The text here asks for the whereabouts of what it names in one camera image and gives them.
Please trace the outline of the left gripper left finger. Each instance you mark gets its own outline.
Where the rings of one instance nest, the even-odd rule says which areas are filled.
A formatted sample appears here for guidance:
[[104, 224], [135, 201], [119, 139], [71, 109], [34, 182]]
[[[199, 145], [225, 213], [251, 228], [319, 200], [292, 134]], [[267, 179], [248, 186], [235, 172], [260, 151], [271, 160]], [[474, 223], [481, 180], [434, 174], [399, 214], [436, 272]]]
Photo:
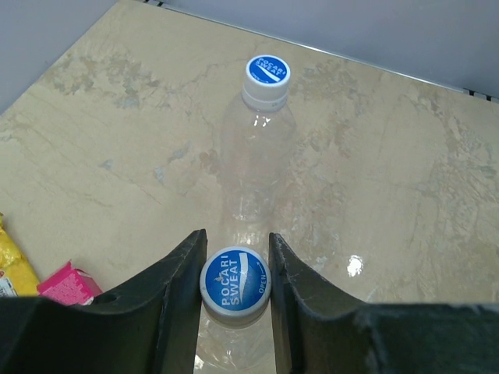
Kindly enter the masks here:
[[166, 257], [89, 305], [1, 299], [3, 373], [191, 373], [207, 234], [193, 231]]

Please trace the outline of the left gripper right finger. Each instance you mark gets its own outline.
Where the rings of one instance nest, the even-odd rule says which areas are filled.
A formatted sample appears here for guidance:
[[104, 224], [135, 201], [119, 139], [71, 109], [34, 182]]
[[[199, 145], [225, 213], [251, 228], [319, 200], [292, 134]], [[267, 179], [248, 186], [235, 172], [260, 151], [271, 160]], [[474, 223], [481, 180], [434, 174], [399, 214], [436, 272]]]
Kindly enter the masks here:
[[279, 373], [495, 373], [498, 307], [366, 303], [269, 236]]

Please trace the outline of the clear bottle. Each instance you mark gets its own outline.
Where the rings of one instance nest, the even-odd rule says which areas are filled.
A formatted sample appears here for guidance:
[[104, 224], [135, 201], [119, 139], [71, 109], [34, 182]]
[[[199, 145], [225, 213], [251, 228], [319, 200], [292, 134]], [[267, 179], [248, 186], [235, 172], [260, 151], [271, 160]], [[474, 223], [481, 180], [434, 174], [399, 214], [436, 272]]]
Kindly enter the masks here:
[[202, 299], [195, 369], [206, 373], [237, 373], [264, 364], [274, 350], [266, 310], [251, 323], [234, 326], [215, 319]]
[[219, 159], [228, 245], [244, 245], [258, 252], [266, 249], [270, 218], [296, 133], [288, 93], [277, 101], [258, 101], [241, 88], [228, 104], [220, 128]]

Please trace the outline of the blue Pocari Sweat cap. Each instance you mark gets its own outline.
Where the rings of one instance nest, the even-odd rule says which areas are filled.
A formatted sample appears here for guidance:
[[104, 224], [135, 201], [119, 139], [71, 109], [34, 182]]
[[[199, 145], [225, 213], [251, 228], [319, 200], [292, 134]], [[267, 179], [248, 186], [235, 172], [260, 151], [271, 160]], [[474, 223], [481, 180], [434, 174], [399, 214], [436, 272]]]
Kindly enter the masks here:
[[246, 64], [243, 92], [258, 101], [277, 101], [288, 93], [291, 69], [274, 55], [258, 55]]

